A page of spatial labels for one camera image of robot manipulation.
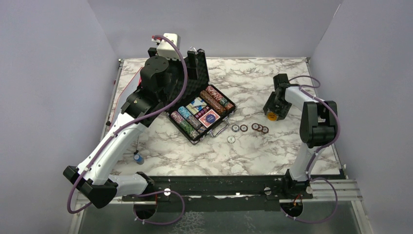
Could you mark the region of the orange dealer button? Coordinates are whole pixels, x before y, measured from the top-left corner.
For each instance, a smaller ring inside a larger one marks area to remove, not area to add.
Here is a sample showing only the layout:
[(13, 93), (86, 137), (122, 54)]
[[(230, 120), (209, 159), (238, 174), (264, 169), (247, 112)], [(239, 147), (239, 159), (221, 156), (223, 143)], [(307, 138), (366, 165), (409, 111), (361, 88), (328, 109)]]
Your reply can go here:
[(277, 116), (275, 113), (270, 112), (270, 113), (267, 114), (267, 118), (268, 118), (270, 121), (276, 121), (276, 120), (278, 119), (278, 116)]

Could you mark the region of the black poker case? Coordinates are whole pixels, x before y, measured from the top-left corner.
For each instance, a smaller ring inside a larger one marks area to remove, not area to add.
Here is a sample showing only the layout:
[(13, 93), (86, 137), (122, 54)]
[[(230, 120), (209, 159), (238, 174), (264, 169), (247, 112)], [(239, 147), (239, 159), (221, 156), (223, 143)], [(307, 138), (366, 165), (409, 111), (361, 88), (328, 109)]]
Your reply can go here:
[(237, 105), (210, 81), (205, 51), (188, 51), (188, 82), (180, 100), (167, 110), (172, 124), (193, 145), (208, 134), (216, 137), (228, 127)]

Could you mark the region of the red card deck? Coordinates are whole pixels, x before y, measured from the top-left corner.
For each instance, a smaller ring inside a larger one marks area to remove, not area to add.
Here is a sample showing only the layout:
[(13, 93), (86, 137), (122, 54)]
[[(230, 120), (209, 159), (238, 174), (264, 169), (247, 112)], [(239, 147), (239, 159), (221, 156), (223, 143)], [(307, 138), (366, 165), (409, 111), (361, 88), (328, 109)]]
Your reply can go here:
[(203, 124), (204, 127), (209, 128), (220, 118), (221, 117), (214, 110), (208, 110), (198, 120)]

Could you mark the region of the blue dealer button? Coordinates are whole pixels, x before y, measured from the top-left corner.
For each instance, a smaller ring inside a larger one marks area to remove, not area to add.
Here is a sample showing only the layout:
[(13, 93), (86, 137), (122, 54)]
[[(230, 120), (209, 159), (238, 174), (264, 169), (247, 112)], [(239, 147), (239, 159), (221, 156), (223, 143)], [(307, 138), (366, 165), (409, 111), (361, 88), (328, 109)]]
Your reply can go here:
[(206, 116), (205, 120), (206, 120), (206, 122), (208, 122), (208, 123), (214, 123), (215, 120), (216, 120), (216, 117), (215, 117), (215, 115), (213, 115), (213, 114), (208, 114), (208, 115)]

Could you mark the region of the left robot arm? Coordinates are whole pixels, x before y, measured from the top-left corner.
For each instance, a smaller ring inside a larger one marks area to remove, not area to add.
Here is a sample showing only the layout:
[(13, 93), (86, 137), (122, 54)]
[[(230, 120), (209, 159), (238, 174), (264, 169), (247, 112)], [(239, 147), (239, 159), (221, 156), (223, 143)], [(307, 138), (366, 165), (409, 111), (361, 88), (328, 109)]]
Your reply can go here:
[(123, 153), (163, 112), (171, 110), (190, 95), (191, 81), (207, 74), (202, 51), (188, 51), (186, 57), (173, 60), (152, 49), (140, 70), (141, 81), (126, 99), (116, 120), (93, 152), (77, 166), (68, 166), (63, 174), (72, 183), (67, 210), (72, 197), (81, 192), (96, 208), (105, 207), (113, 198), (136, 195), (141, 200), (151, 198), (153, 187), (144, 174), (111, 175)]

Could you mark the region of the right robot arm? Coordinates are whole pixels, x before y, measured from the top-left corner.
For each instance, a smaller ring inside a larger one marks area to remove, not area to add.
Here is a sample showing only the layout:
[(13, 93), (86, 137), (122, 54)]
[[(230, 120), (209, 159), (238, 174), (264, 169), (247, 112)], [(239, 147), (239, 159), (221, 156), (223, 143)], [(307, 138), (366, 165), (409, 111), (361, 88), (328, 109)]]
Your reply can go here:
[(311, 171), (322, 151), (332, 145), (340, 134), (337, 104), (325, 101), (306, 91), (308, 85), (292, 84), (287, 74), (273, 77), (274, 91), (266, 101), (264, 114), (273, 121), (284, 120), (292, 106), (301, 111), (300, 151), (282, 178), (281, 192), (294, 198), (311, 180)]

